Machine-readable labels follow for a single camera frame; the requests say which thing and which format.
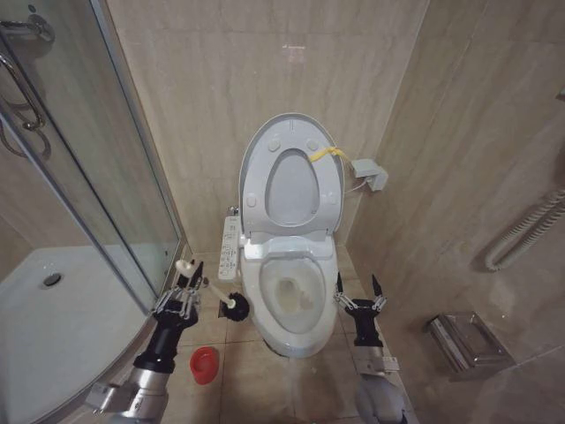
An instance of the red cup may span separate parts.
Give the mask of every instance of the red cup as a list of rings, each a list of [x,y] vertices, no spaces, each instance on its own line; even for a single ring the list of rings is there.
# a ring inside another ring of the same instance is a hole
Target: red cup
[[[200,347],[191,356],[190,368],[198,384],[208,384],[215,379],[220,367],[218,351],[213,347]]]

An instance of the bathroom wall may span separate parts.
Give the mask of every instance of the bathroom wall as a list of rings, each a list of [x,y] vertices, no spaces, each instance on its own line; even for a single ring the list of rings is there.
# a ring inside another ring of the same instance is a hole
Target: bathroom wall
[[[347,247],[388,295],[380,325],[420,421],[565,422],[565,221],[511,268],[485,248],[565,186],[565,3],[432,0]],[[449,382],[426,320],[475,310],[518,366]]]
[[[32,251],[26,239],[0,216],[0,283]]]
[[[15,148],[17,143],[6,133]],[[38,171],[0,145],[0,219],[32,248],[85,245],[87,240]],[[6,248],[12,238],[3,239]]]
[[[306,113],[351,158],[375,155],[426,5],[109,0],[194,252],[220,250],[245,148],[272,116]],[[346,198],[338,243],[359,196]]]
[[[7,0],[0,4],[0,13],[26,21],[27,6]],[[57,126],[57,132],[50,124],[43,128],[52,147],[46,168],[102,243],[120,243],[105,212],[130,244],[176,241],[90,3],[36,0],[33,6],[54,28],[55,40],[11,37],[8,43]],[[22,103],[7,72],[0,73],[0,79],[2,96]],[[41,151],[39,137],[30,132],[26,136]],[[0,194],[6,192],[7,200],[0,214],[9,209],[14,228],[34,247],[90,244],[26,159],[10,155],[0,145],[2,164],[4,159]]]

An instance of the white toilet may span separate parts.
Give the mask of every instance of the white toilet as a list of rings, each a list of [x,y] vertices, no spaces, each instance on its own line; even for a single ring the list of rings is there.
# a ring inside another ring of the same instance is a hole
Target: white toilet
[[[253,136],[239,174],[244,293],[260,334],[288,357],[314,355],[334,330],[343,166],[309,160],[333,146],[311,117],[283,114]]]

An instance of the toilet lid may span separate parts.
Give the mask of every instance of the toilet lid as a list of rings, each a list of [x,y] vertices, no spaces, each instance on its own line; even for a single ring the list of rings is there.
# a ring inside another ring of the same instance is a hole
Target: toilet lid
[[[246,237],[333,233],[343,209],[343,165],[324,155],[335,144],[313,118],[273,117],[253,136],[239,174],[239,205]]]

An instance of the cable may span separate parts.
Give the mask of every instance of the cable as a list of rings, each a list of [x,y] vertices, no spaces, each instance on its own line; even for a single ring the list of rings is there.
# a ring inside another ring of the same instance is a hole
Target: cable
[[[355,187],[350,188],[349,190],[346,190],[343,194],[354,192],[355,190],[358,190],[359,188],[361,188],[365,184],[367,184],[367,178],[365,178],[361,184],[356,185]]]
[[[485,256],[486,268],[490,271],[499,271],[510,266],[563,216],[565,216],[565,188],[551,193],[545,203],[527,215],[491,247]],[[505,247],[524,234],[525,237],[515,243],[498,261],[494,259]]]

